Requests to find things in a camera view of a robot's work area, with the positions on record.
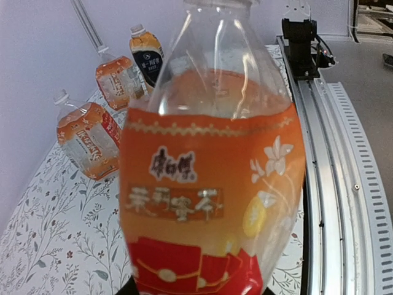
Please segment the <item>orange bottle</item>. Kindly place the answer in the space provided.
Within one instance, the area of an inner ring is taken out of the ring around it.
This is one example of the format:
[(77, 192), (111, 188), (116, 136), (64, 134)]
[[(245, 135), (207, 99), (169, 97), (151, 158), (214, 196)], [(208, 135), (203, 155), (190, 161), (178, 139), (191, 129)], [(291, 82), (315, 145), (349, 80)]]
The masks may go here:
[(138, 69), (126, 56), (115, 57), (109, 48), (98, 50), (101, 64), (96, 68), (95, 79), (109, 107), (121, 111), (128, 107), (130, 100), (145, 95)]
[(187, 1), (147, 102), (128, 108), (120, 224), (139, 294), (263, 294), (305, 179), (297, 110), (252, 1)]
[(72, 100), (66, 90), (53, 100), (60, 108), (58, 144), (70, 161), (95, 181), (117, 171), (122, 129), (106, 108), (94, 102)]

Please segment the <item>dark label tea bottle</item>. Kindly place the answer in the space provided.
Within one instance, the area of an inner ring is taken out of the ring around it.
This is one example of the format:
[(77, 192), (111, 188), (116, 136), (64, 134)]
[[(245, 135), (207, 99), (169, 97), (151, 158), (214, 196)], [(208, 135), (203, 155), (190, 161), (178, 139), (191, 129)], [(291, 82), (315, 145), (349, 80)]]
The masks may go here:
[(164, 54), (160, 41), (141, 24), (131, 29), (130, 50), (151, 94), (163, 65)]

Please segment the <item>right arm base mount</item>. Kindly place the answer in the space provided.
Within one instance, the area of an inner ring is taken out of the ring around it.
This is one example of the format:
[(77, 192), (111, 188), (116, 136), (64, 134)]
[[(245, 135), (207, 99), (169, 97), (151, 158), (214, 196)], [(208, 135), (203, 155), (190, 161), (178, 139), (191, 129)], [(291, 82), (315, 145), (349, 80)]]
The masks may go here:
[(288, 41), (284, 54), (296, 81), (310, 81), (320, 77), (319, 69), (335, 65), (330, 47), (317, 33), (317, 21), (295, 22), (282, 19), (283, 38)]

